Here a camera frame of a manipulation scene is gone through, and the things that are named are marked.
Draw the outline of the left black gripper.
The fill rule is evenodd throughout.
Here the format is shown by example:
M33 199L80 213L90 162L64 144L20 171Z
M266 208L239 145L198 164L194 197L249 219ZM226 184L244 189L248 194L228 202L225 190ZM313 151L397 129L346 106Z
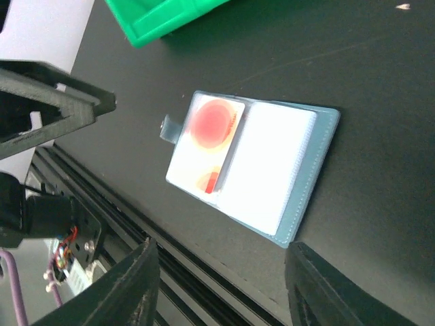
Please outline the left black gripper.
M2 60L1 159L91 125L115 109L114 93L51 64ZM19 135L32 129L31 112L39 112L42 124L49 125Z

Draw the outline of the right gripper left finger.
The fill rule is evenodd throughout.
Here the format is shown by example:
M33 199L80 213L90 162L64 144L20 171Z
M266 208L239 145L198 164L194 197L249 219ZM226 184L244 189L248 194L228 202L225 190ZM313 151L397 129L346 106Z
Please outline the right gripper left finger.
M153 325L160 280L158 247L147 238L97 282L36 325Z

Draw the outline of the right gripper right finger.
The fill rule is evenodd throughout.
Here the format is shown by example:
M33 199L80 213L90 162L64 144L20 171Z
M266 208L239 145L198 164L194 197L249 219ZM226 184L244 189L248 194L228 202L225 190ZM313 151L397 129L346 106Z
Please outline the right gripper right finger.
M293 325L414 325L303 242L286 251L285 283Z

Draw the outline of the blue card holder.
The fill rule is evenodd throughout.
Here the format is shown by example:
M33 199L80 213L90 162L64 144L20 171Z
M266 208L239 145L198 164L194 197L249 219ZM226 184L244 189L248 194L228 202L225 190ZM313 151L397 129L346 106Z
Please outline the blue card holder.
M214 201L190 195L287 248L307 209L340 120L339 111L203 91L194 95L197 93L240 101L246 108L218 177ZM178 124L166 117L161 123L160 137L174 144L174 149L185 120Z

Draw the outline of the red circle card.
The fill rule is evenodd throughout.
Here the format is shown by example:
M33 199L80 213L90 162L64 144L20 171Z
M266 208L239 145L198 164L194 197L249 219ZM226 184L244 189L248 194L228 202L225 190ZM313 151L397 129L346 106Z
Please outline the red circle card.
M214 201L216 183L245 108L240 101L195 94L166 180L201 200Z

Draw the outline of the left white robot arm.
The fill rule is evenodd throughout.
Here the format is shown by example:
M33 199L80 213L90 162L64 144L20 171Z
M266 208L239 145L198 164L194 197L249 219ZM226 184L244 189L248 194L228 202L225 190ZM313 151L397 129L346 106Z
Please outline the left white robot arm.
M113 93L44 62L1 61L1 158L6 159L89 126L114 111ZM97 252L105 226L77 199L30 188L1 173L1 246L24 239L66 237L82 266Z

